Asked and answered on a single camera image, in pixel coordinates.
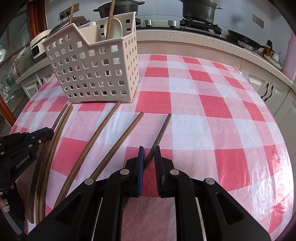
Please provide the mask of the person left hand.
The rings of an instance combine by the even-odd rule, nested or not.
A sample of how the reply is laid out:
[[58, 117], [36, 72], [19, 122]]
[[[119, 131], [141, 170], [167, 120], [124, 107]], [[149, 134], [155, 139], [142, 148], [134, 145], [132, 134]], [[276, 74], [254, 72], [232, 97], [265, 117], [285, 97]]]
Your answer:
[[6, 206], [5, 201], [0, 197], [0, 208], [4, 208]]

